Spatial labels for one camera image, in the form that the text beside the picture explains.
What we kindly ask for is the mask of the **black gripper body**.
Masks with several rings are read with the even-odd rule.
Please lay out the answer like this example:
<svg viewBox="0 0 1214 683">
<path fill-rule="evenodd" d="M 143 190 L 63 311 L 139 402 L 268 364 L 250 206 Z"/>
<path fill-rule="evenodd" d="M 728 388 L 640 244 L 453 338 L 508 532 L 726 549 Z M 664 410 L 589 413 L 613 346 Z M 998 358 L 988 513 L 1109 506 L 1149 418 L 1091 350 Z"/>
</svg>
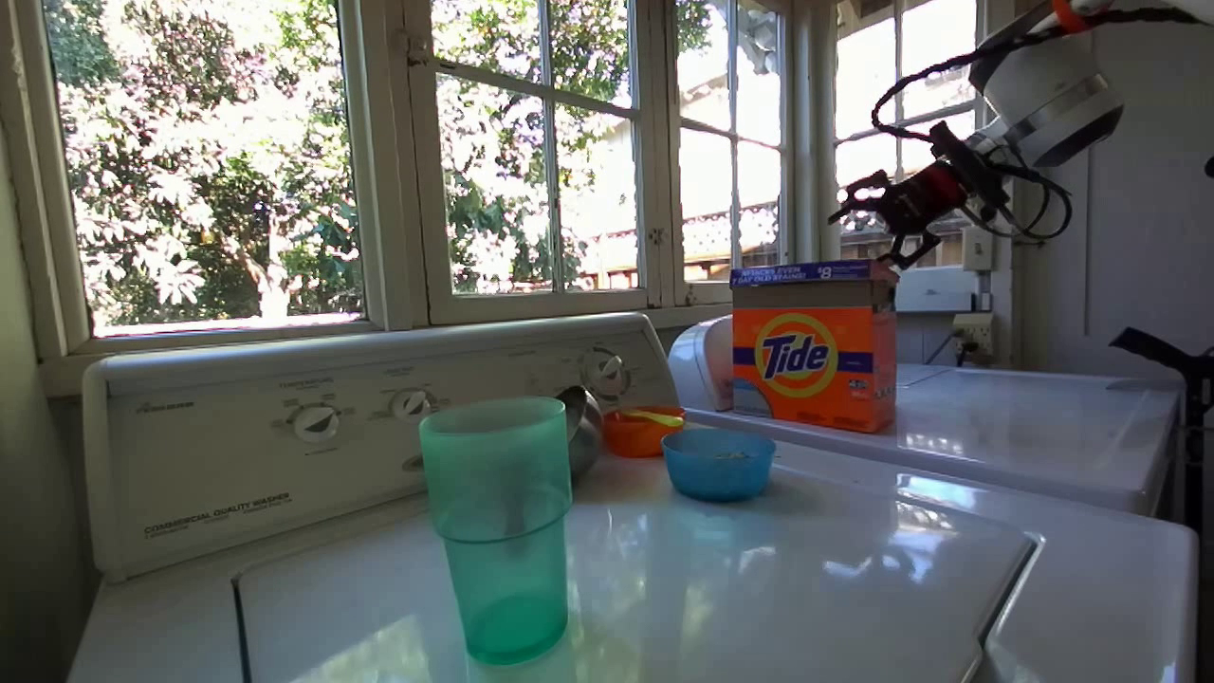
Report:
<svg viewBox="0 0 1214 683">
<path fill-rule="evenodd" d="M 876 217 L 893 231 L 893 246 L 917 239 L 934 246 L 934 225 L 948 211 L 972 210 L 979 219 L 994 219 L 1009 193 L 1000 171 L 988 163 L 972 145 L 936 145 L 934 163 L 917 174 L 893 182 L 876 197 Z"/>
</svg>

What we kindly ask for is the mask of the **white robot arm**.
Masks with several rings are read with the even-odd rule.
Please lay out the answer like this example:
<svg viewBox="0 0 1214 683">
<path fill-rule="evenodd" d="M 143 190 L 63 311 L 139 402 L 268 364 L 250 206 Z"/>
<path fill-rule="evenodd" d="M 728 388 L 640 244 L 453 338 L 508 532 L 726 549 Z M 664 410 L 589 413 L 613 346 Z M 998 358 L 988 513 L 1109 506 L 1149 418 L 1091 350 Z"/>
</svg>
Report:
<svg viewBox="0 0 1214 683">
<path fill-rule="evenodd" d="M 939 244 L 934 225 L 953 211 L 1017 246 L 1060 239 L 1075 219 L 1075 201 L 1050 179 L 1050 166 L 1071 163 L 1123 123 L 1123 101 L 1080 36 L 1135 21 L 1209 26 L 1214 0 L 1157 0 L 1154 6 L 1038 0 L 974 50 L 898 74 L 874 101 L 870 125 L 896 140 L 921 140 L 929 163 L 907 179 L 888 171 L 855 179 L 832 225 L 855 211 L 874 217 L 888 234 L 879 263 L 893 268 L 927 257 Z M 907 88 L 957 69 L 966 73 L 974 100 L 994 115 L 988 129 L 957 138 L 936 123 L 917 131 L 885 119 L 885 105 Z"/>
</svg>

